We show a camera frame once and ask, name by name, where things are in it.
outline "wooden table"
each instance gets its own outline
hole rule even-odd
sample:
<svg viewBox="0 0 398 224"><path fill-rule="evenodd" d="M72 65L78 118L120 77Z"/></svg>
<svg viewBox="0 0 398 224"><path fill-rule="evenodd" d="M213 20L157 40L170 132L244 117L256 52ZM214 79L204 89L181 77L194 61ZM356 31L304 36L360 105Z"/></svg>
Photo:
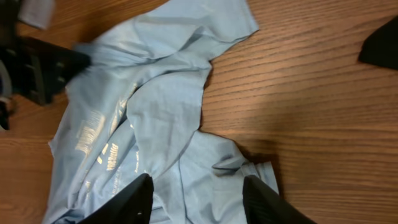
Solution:
<svg viewBox="0 0 398 224"><path fill-rule="evenodd" d="M49 30L71 47L164 1L58 0ZM214 60L202 130L274 163L284 197L318 223L398 223L398 71L357 62L396 0L249 0L260 31ZM0 133L1 223L40 223L49 194L47 142L67 105L16 97Z"/></svg>

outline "wood grain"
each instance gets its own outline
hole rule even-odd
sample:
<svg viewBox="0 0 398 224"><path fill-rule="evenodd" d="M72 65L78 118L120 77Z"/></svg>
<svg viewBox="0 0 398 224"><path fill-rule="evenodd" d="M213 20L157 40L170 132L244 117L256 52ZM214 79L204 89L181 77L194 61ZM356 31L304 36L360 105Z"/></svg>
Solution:
<svg viewBox="0 0 398 224"><path fill-rule="evenodd" d="M284 197L317 223L398 223L398 71L357 62L398 15L396 0L249 0L260 31L213 62L201 129L270 159ZM58 0L52 26L25 35L71 47L163 1ZM47 146L67 105L18 97L0 133L2 223L40 223Z"/></svg>

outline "crumpled shirt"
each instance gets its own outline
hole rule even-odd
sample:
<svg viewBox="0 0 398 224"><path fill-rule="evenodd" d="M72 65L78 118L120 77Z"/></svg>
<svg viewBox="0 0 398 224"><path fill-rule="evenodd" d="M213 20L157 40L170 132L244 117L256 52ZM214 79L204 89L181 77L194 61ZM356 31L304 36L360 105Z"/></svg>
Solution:
<svg viewBox="0 0 398 224"><path fill-rule="evenodd" d="M82 221L143 173L151 223L246 223L244 176L277 191L271 163L198 128L210 60L256 30L245 0L171 0L78 45L92 66L67 85L43 223Z"/></svg>

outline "fabric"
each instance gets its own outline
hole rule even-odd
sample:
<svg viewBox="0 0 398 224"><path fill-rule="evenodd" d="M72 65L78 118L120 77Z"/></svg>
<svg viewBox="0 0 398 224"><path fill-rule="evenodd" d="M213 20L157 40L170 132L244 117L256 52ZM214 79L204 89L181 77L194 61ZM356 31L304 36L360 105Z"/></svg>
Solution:
<svg viewBox="0 0 398 224"><path fill-rule="evenodd" d="M359 61L398 70L398 17L365 40Z"/></svg>
<svg viewBox="0 0 398 224"><path fill-rule="evenodd" d="M277 191L272 166L198 128L209 61L256 30L245 0L171 0L78 46L93 65L67 86L43 223L79 222L143 173L151 223L245 223L244 176Z"/></svg>

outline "wooden surface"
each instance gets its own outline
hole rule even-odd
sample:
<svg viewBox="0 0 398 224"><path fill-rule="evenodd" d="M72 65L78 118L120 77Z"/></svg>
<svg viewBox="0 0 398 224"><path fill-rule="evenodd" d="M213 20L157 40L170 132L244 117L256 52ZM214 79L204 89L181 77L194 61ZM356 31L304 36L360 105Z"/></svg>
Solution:
<svg viewBox="0 0 398 224"><path fill-rule="evenodd" d="M71 47L163 1L58 0L45 32ZM213 62L202 130L274 163L284 197L317 223L398 223L398 71L356 61L364 39L398 15L396 0L249 0L260 31ZM40 223L47 142L65 95L40 108L17 97L0 133L1 223Z"/></svg>

